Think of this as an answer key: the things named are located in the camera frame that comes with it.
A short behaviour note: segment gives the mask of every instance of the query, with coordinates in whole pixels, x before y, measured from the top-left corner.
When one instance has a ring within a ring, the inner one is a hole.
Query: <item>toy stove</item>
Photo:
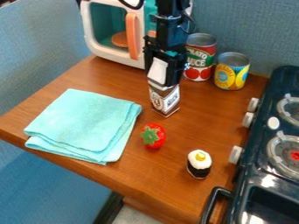
[[[276,69],[264,95],[253,98],[243,120],[244,149],[234,146],[232,192],[215,187],[200,223],[208,223],[219,196],[228,199],[223,223],[299,223],[299,67]]]

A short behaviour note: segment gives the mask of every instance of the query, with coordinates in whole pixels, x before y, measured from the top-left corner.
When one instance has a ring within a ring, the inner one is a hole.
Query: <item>stove knob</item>
[[[249,112],[254,112],[259,104],[259,99],[257,98],[251,98],[249,104],[248,104],[248,108],[247,108],[247,111]]]
[[[247,112],[243,118],[243,127],[248,128],[250,127],[251,123],[254,119],[254,113]]]
[[[268,119],[267,125],[271,130],[277,130],[279,128],[279,126],[281,125],[281,123],[276,116],[271,116]]]
[[[231,151],[231,155],[229,155],[228,161],[229,163],[236,165],[238,164],[240,154],[242,153],[243,149],[237,145],[234,145]]]

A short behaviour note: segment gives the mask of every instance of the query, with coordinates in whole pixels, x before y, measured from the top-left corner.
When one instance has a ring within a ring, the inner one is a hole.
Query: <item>tomato sauce can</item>
[[[224,52],[218,56],[214,82],[225,90],[238,90],[244,87],[250,63],[247,56],[239,52]]]
[[[216,38],[207,33],[193,33],[186,42],[190,68],[184,77],[192,81],[206,81],[212,75]]]

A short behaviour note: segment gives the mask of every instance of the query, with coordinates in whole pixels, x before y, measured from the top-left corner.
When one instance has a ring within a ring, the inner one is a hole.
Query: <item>teal towel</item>
[[[141,112],[132,101],[67,89],[25,129],[25,146],[105,165],[119,159]]]

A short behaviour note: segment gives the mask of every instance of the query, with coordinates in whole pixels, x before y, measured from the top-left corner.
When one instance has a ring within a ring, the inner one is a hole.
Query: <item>wooden table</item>
[[[250,98],[260,97],[266,82],[265,78],[249,76],[240,91],[224,91],[212,80],[182,80],[181,109],[165,119],[151,109],[142,70],[90,56],[0,117],[0,138],[123,194],[126,203],[164,222],[196,223],[212,188],[232,187],[234,165],[228,164],[228,156],[234,145],[241,146],[246,140],[242,118]],[[23,129],[68,88],[143,106],[118,162],[102,166],[24,147],[28,136]],[[160,123],[167,134],[167,142],[156,152],[145,150],[140,139],[148,122]],[[205,180],[196,180],[186,171],[187,155],[194,149],[212,156],[212,172]],[[213,223],[221,210],[214,212]]]

